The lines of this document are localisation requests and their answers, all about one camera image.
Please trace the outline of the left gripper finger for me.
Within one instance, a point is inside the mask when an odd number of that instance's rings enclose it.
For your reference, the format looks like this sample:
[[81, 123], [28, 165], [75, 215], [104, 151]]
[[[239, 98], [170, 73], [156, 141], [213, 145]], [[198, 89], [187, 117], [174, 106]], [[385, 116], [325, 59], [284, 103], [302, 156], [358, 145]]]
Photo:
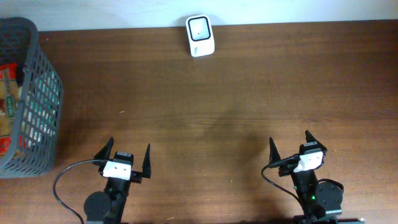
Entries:
[[146, 179], [150, 179], [151, 177], [150, 143], [147, 145], [146, 153], [142, 163], [142, 177]]
[[94, 156], [95, 160], [108, 160], [114, 144], [114, 138], [110, 137], [105, 146]]

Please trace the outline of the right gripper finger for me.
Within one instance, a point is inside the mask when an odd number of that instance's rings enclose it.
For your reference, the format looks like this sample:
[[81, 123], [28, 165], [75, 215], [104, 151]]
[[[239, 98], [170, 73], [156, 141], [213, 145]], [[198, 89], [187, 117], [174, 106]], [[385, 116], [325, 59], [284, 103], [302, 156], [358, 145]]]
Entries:
[[318, 141], [318, 140], [310, 133], [309, 130], [306, 130], [306, 131], [305, 131], [305, 139], [306, 139], [306, 142], [307, 142], [307, 143], [316, 142], [317, 145], [319, 146], [319, 148], [320, 148], [322, 151], [326, 151], [326, 147], [325, 147], [320, 141]]
[[279, 162], [281, 161], [279, 152], [277, 150], [277, 147], [274, 143], [274, 140], [272, 138], [269, 138], [269, 145], [270, 145], [270, 153], [269, 153], [269, 168], [275, 168], [279, 165]]

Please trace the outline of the orange spaghetti packet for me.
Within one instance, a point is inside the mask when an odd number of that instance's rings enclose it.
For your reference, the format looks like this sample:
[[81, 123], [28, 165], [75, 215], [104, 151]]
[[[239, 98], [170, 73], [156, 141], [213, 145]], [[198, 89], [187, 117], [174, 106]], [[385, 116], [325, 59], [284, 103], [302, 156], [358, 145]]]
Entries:
[[17, 64], [1, 65], [1, 157], [9, 150], [14, 129], [17, 102], [20, 99], [17, 84]]

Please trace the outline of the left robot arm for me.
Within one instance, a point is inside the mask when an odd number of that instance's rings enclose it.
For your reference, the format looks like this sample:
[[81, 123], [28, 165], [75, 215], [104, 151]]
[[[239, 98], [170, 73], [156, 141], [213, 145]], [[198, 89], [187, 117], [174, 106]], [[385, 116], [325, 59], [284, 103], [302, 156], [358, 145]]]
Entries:
[[84, 211], [87, 223], [121, 223], [124, 207], [131, 184], [141, 184], [151, 177], [150, 145], [147, 146], [142, 170], [133, 170], [134, 156], [126, 152], [116, 152], [110, 157], [114, 139], [95, 155], [94, 165], [98, 172], [107, 178], [104, 190], [97, 191], [85, 200]]

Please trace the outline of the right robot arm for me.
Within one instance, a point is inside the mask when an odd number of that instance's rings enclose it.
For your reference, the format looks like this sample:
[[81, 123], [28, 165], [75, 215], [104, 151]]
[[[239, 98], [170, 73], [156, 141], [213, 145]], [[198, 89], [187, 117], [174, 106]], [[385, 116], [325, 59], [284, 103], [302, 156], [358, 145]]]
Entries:
[[342, 214], [344, 187], [331, 179], [318, 179], [315, 170], [324, 164], [328, 149], [306, 130], [306, 142], [301, 144], [299, 152], [292, 156], [281, 158], [274, 140], [269, 139], [269, 163], [264, 169], [277, 168], [278, 175], [290, 176], [295, 193], [275, 184], [268, 183], [293, 196], [303, 210], [302, 215], [293, 217], [294, 223], [338, 223], [336, 218]]

